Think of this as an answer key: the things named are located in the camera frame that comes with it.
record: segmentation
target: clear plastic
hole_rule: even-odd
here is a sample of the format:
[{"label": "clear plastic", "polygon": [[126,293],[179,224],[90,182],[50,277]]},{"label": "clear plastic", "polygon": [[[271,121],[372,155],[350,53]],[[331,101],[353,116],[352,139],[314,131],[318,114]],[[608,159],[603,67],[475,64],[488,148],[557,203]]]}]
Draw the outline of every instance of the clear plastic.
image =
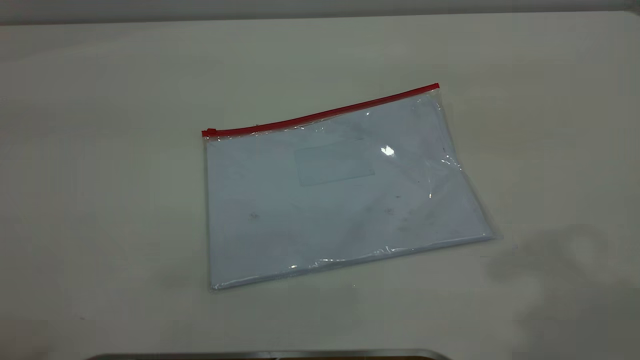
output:
[{"label": "clear plastic", "polygon": [[203,131],[212,288],[493,238],[437,93]]}]

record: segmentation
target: white table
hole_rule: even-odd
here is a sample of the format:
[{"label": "white table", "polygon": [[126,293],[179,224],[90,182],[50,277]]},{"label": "white table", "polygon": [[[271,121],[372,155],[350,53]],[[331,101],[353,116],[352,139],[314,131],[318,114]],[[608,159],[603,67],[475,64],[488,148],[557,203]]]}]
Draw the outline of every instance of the white table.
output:
[{"label": "white table", "polygon": [[[637,15],[3,27],[0,55],[2,359],[637,357]],[[502,240],[209,292],[200,130],[436,81]]]}]

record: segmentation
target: red zipper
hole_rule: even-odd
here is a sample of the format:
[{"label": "red zipper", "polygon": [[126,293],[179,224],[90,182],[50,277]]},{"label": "red zipper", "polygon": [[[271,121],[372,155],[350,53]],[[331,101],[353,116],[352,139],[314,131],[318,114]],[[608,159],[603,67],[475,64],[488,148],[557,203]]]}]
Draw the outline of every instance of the red zipper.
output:
[{"label": "red zipper", "polygon": [[353,111],[363,110],[366,108],[371,108],[373,106],[378,106],[382,104],[386,104],[388,102],[398,101],[401,99],[405,99],[407,97],[416,96],[422,94],[424,92],[429,92],[432,90],[436,90],[440,88],[438,83],[423,86],[421,88],[409,90],[407,92],[401,92],[400,94],[395,94],[391,96],[381,97],[379,99],[370,100],[361,102],[359,104],[344,106],[342,108],[337,108],[333,110],[323,111],[321,113],[316,113],[312,115],[307,115],[303,117],[298,117],[291,120],[272,122],[270,124],[264,125],[256,125],[250,127],[240,127],[239,129],[228,129],[228,130],[215,130],[215,129],[206,129],[202,131],[202,136],[239,136],[239,135],[247,135],[252,133],[257,133],[259,131],[272,131],[279,129],[286,129],[288,127],[300,126],[304,124],[308,124],[310,122],[315,122],[322,119],[327,119],[330,117],[334,117],[337,115],[342,115],[345,113],[351,113]]}]

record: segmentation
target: plastic bag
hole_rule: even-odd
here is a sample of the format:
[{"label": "plastic bag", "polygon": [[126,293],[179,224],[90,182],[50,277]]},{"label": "plastic bag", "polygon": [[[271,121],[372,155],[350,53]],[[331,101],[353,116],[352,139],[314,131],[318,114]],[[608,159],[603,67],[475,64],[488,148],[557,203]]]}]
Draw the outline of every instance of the plastic bag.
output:
[{"label": "plastic bag", "polygon": [[203,131],[212,288],[492,238],[438,89]]}]

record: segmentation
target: metal edge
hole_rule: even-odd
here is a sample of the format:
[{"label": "metal edge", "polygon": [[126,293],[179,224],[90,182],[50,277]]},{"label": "metal edge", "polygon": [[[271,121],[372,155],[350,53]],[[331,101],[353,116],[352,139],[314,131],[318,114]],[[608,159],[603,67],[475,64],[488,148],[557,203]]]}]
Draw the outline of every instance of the metal edge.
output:
[{"label": "metal edge", "polygon": [[407,350],[308,350],[308,351],[261,351],[261,352],[217,352],[217,353],[165,353],[165,354],[103,354],[88,360],[163,360],[163,359],[272,359],[290,357],[389,357],[420,356],[434,360],[451,360],[428,349]]}]

